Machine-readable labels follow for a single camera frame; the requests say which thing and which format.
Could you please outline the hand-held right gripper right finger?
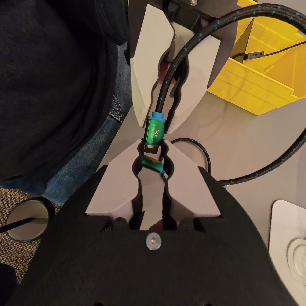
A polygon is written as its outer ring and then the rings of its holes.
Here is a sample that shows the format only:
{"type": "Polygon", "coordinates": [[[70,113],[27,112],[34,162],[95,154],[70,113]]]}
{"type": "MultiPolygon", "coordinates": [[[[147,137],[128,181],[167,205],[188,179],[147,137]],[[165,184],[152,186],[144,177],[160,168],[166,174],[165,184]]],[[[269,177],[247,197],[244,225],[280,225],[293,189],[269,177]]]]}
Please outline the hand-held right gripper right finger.
{"type": "Polygon", "coordinates": [[[203,168],[163,140],[163,169],[167,175],[163,192],[163,221],[179,224],[183,219],[219,217],[221,212],[204,180],[203,168]]]}

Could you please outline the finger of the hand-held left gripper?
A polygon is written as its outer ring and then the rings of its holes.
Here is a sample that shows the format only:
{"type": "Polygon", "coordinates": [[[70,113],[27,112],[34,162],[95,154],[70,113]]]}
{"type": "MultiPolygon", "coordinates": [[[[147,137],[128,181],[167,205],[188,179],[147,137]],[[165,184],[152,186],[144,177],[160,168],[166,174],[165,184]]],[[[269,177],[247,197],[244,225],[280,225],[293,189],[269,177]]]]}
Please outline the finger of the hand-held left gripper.
{"type": "Polygon", "coordinates": [[[160,65],[174,41],[174,28],[165,13],[147,4],[135,54],[131,59],[132,103],[137,122],[145,126],[160,65]]]}
{"type": "Polygon", "coordinates": [[[182,62],[181,76],[170,86],[165,101],[168,110],[166,134],[182,125],[206,93],[220,43],[221,40],[208,36],[182,62]]]}

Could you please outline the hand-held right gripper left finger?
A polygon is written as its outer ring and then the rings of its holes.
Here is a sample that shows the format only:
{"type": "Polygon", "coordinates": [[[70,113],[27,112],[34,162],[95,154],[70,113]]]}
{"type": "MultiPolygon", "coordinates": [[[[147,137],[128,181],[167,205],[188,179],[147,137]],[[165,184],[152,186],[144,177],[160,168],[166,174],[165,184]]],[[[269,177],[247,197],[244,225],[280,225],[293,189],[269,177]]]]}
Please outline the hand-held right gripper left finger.
{"type": "Polygon", "coordinates": [[[135,141],[106,167],[100,183],[86,209],[89,216],[107,216],[127,222],[143,215],[140,178],[143,168],[143,139],[135,141]]]}

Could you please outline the yellow plastic bin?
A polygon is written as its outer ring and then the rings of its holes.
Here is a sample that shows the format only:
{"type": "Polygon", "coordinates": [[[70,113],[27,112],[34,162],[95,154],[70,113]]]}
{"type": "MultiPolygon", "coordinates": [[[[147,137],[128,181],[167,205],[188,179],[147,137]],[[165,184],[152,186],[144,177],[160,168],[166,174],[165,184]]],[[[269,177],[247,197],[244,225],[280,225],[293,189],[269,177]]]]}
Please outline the yellow plastic bin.
{"type": "Polygon", "coordinates": [[[306,95],[305,34],[283,21],[257,17],[246,53],[274,55],[238,63],[228,59],[208,92],[255,115],[280,108],[306,95]]]}

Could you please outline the person's blue jeans leg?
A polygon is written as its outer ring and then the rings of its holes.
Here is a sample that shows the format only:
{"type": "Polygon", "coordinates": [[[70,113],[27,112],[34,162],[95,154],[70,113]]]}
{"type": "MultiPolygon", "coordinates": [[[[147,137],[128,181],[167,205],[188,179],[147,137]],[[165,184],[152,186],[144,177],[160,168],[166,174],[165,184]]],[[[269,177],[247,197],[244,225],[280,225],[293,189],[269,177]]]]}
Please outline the person's blue jeans leg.
{"type": "Polygon", "coordinates": [[[108,115],[103,125],[79,152],[52,178],[42,194],[63,206],[73,193],[98,169],[132,106],[131,72],[124,52],[128,44],[118,46],[117,77],[108,115]]]}

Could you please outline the black-rimmed round base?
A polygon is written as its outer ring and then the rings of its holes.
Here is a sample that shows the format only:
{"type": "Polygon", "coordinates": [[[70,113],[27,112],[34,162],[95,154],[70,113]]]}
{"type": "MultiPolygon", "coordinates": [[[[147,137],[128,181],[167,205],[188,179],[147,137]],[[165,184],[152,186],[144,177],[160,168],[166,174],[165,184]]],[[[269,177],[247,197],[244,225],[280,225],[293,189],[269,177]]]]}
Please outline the black-rimmed round base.
{"type": "Polygon", "coordinates": [[[53,204],[43,197],[24,200],[11,209],[1,233],[7,233],[20,243],[37,240],[48,229],[55,214],[53,204]]]}

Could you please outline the white monitor stand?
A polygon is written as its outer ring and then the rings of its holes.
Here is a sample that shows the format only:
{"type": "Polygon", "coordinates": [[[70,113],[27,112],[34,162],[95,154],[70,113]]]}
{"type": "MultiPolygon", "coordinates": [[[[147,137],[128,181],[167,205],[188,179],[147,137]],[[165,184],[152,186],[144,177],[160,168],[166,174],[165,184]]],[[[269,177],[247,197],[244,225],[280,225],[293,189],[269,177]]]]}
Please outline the white monitor stand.
{"type": "Polygon", "coordinates": [[[298,305],[306,305],[306,210],[284,200],[272,205],[269,254],[298,305]]]}

